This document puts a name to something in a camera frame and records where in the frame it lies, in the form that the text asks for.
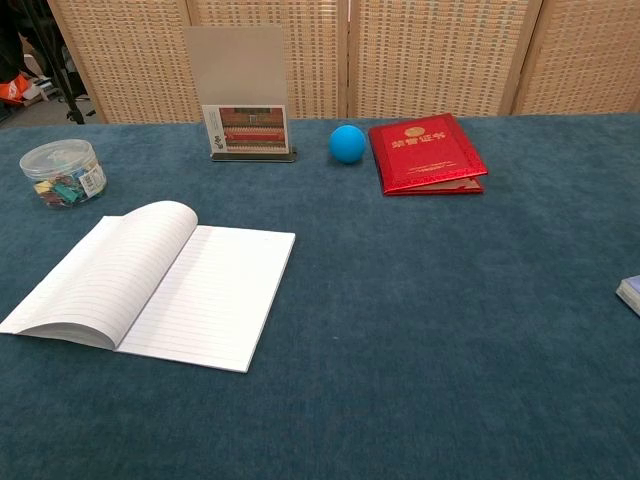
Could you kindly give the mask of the white lined notebook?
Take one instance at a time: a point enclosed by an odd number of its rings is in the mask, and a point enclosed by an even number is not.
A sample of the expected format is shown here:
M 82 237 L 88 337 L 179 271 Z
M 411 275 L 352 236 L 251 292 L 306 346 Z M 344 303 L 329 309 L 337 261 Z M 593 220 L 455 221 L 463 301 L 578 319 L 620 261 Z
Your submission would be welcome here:
M 175 201 L 105 216 L 0 333 L 245 373 L 294 242 L 292 233 L 203 226 Z

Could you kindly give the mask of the blue ball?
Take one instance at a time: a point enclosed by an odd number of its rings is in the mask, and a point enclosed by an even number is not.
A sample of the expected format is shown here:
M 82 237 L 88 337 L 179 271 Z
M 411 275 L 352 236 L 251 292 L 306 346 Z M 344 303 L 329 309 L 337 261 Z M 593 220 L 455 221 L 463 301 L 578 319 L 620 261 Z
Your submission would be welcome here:
M 336 128 L 329 137 L 329 152 L 342 164 L 358 162 L 364 153 L 366 139 L 362 131 L 353 125 Z

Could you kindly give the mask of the small blue card box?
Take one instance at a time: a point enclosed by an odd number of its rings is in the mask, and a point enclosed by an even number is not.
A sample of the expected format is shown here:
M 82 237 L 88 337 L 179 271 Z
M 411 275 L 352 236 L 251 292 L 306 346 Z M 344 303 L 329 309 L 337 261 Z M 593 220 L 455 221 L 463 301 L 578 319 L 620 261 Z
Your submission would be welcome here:
M 623 279 L 616 289 L 616 295 L 640 317 L 640 275 Z

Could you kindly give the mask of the red certificate folder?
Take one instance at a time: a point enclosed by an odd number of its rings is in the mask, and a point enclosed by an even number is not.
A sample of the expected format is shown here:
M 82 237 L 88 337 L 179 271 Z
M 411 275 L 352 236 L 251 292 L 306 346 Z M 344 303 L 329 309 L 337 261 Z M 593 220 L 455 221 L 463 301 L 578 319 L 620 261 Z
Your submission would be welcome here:
M 385 196 L 484 192 L 488 169 L 449 113 L 372 127 L 368 136 Z

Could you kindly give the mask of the blue table cloth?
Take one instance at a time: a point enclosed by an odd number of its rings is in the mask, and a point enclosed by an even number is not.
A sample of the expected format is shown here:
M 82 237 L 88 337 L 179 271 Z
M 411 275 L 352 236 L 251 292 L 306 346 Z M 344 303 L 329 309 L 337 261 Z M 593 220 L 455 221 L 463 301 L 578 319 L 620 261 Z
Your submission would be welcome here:
M 332 120 L 292 164 L 214 163 L 198 124 L 0 129 L 0 320 L 153 201 L 296 236 L 247 374 L 0 335 L 0 480 L 640 480 L 640 114 L 461 124 L 481 195 L 383 196 Z M 19 160 L 65 139 L 107 186 L 53 208 Z

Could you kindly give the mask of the acrylic sign holder with card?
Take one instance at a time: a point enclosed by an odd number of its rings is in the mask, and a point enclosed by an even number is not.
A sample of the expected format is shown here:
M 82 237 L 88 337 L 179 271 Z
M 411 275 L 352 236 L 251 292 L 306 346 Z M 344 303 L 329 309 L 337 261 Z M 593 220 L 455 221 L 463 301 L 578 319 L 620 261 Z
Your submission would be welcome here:
M 282 28 L 191 26 L 185 42 L 211 158 L 293 162 Z

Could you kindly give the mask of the orange and white bag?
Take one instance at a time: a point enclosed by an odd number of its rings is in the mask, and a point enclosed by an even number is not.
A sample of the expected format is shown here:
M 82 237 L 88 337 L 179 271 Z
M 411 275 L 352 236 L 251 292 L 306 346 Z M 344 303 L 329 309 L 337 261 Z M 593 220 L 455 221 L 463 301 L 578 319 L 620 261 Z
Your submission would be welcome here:
M 0 83 L 0 101 L 5 103 L 23 104 L 40 95 L 41 89 L 21 73 L 8 83 Z

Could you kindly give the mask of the clear jar of binder clips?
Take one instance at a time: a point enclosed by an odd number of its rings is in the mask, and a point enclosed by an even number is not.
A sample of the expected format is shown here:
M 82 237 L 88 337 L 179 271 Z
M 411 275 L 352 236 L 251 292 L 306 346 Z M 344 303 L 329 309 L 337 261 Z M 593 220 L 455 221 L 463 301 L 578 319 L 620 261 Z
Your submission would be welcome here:
M 53 208 L 100 196 L 107 177 L 93 146 L 81 139 L 49 142 L 25 153 L 19 166 L 39 198 Z

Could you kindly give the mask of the woven folding screen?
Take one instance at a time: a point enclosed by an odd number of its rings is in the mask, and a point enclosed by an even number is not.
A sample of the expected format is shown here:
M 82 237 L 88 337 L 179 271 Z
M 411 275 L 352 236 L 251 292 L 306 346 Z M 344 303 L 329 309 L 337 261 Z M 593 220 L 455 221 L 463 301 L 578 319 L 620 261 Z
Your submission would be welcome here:
M 294 118 L 640 113 L 640 0 L 47 2 L 109 123 L 199 120 L 194 26 L 280 26 Z

